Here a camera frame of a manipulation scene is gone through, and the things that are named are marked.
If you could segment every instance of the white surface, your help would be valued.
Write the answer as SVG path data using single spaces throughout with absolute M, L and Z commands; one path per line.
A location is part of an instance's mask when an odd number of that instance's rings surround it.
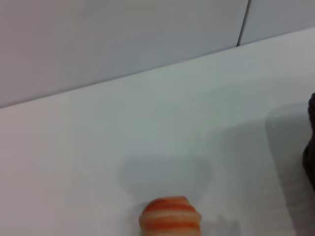
M 0 106 L 236 46 L 247 0 L 1 0 Z
M 251 0 L 241 44 L 315 27 L 313 0 Z
M 0 233 L 137 236 L 184 194 L 203 236 L 314 235 L 315 30 L 0 110 Z

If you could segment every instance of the dark object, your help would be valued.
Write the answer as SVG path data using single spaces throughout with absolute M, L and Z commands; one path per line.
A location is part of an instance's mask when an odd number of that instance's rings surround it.
M 315 190 L 315 93 L 309 101 L 309 117 L 313 134 L 303 153 L 303 166 Z

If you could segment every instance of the gray wall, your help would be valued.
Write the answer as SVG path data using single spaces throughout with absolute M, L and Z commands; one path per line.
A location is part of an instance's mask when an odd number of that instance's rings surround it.
M 315 27 L 315 0 L 251 0 L 241 44 Z
M 2 0 L 0 106 L 236 46 L 248 0 Z

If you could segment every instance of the black object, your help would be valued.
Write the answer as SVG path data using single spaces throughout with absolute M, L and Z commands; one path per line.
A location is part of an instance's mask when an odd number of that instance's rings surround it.
M 303 153 L 303 166 L 315 190 L 315 93 L 309 101 L 309 118 L 313 133 Z

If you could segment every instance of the orange and white striped ball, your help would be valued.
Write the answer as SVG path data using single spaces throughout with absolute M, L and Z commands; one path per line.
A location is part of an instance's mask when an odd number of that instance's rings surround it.
M 150 202 L 139 218 L 143 236 L 200 236 L 201 215 L 186 197 Z

